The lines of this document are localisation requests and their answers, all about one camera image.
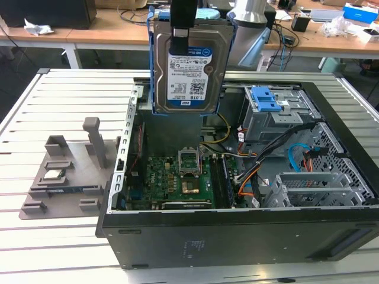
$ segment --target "blue box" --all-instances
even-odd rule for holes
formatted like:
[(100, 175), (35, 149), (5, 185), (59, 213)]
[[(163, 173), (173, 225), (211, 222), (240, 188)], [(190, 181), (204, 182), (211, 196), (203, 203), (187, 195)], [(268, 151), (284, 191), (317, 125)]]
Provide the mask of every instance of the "blue box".
[(378, 17), (378, 9), (346, 3), (343, 10), (346, 19), (372, 23)]

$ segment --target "blue drive bay latch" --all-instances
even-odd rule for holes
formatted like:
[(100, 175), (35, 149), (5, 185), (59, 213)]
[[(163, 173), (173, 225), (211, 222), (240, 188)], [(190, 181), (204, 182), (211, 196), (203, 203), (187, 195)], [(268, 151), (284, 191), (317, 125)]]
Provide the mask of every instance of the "blue drive bay latch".
[(279, 112), (282, 108), (275, 101), (275, 95), (268, 87), (252, 87), (252, 97), (258, 105), (258, 111)]

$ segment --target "dark floor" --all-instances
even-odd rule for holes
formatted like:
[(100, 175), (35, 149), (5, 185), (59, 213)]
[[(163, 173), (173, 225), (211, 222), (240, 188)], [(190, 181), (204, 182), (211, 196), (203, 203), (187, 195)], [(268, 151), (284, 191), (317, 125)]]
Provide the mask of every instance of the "dark floor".
[[(15, 59), (12, 61), (0, 59), (0, 121), (12, 108), (18, 97), (22, 94), (38, 70), (19, 50), (13, 50)], [(69, 68), (61, 62), (61, 49), (27, 48), (29, 58), (38, 67)], [(99, 50), (100, 64), (95, 63), (95, 53), (92, 50), (80, 50), (82, 66), (85, 69), (148, 69), (149, 58), (146, 51), (122, 51), (123, 62), (120, 66), (115, 64), (114, 52)], [(286, 72), (319, 72), (317, 68), (321, 58), (294, 57), (288, 63)], [(365, 98), (379, 80), (379, 76), (362, 76), (361, 68), (353, 61), (347, 60), (347, 67), (343, 73), (350, 84)], [(279, 71), (278, 66), (272, 65), (270, 71)], [(379, 104), (379, 86), (373, 91), (369, 102), (376, 106)]]

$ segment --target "screw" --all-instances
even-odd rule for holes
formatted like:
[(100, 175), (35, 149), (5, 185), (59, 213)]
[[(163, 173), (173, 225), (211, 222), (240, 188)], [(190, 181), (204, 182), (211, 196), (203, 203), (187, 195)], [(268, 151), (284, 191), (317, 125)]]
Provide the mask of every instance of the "screw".
[(211, 73), (212, 71), (213, 71), (213, 67), (212, 66), (205, 67), (205, 72), (206, 73)]

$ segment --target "metal grid table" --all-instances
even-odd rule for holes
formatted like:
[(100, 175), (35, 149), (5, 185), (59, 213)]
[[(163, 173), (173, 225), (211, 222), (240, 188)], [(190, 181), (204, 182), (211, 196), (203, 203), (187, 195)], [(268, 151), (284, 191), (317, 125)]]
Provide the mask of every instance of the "metal grid table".
[[(86, 140), (82, 121), (90, 115), (102, 121), (104, 139), (115, 139), (133, 76), (149, 73), (56, 69), (36, 75), (0, 124), (0, 283), (270, 283), (282, 277), (307, 283), (377, 283), (379, 238), (339, 262), (125, 272), (107, 240), (94, 236), (97, 217), (20, 220), (47, 137), (64, 134), (69, 141)], [(379, 163), (379, 124), (373, 118), (378, 114), (343, 79), (318, 73), (230, 72), (227, 77), (314, 82)]]

